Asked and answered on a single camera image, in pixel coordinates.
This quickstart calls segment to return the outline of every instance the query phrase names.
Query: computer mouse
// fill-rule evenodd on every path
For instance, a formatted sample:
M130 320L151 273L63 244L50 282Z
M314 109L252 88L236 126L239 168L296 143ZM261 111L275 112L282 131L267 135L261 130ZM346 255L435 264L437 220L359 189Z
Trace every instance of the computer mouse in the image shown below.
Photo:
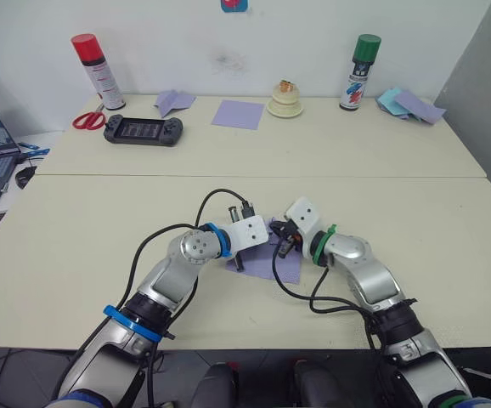
M19 186L20 189L24 189L28 182L34 176L36 172L37 166L26 167L17 174L15 174L15 183Z

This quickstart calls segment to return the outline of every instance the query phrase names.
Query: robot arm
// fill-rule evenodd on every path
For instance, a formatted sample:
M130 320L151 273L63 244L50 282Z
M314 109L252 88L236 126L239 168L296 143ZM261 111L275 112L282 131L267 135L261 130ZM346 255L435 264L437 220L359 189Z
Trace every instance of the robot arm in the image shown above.
M166 335L175 311L211 259L229 258L262 244L268 232L261 216L220 228L205 224L174 238L168 252L121 310L108 316L71 367L52 408L132 405L144 381L142 364L153 343Z
M305 197L285 212L290 229L302 241L302 255L321 266L342 270L358 304L379 321L385 334L384 355L396 366L392 378L399 406L429 406L452 394L471 396L464 379L431 332L423 328L389 269L378 261L370 244L356 236L324 231L318 211ZM285 237L285 252L295 245Z

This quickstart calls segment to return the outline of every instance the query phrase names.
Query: purple sticky note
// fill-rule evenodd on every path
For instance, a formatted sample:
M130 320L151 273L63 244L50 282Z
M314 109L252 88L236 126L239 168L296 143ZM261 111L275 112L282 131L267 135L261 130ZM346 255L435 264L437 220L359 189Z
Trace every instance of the purple sticky note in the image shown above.
M189 108L193 102L195 102L195 99L196 97L194 95L189 95L185 92L178 92L175 90L163 91L157 96L155 106L159 107L161 117L164 117L172 109Z
M219 105L212 125L257 130L263 111L263 104L224 100Z
M445 109L437 108L434 105L426 104L410 91L403 91L395 96L394 99L414 116L431 124L436 123L446 111Z
M239 272L236 270L234 260L228 261L226 268L239 274L273 280L272 255L274 254L276 245L278 245L278 240L278 236L274 232L269 231L268 242L240 251L240 256L244 264L243 270ZM276 259L276 269L278 270L280 279L283 282L299 283L301 261L302 254L295 250L289 252L284 259L278 257Z

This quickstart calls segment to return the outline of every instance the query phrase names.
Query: small cake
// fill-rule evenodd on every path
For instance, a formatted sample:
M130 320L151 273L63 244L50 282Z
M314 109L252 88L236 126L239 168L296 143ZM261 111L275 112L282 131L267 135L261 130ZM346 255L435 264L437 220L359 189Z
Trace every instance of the small cake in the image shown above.
M274 87L272 100L268 102L267 110L277 117L293 117L302 112L298 87L291 82L282 80Z

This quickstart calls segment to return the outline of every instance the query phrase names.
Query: scissors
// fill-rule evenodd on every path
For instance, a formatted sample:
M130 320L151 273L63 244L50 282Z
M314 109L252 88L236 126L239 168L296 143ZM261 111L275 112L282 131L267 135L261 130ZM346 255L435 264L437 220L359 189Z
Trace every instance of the scissors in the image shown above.
M81 116L78 116L73 122L72 126L76 129L96 130L101 128L106 123L106 116L102 113L104 104L100 104L94 112L87 112Z

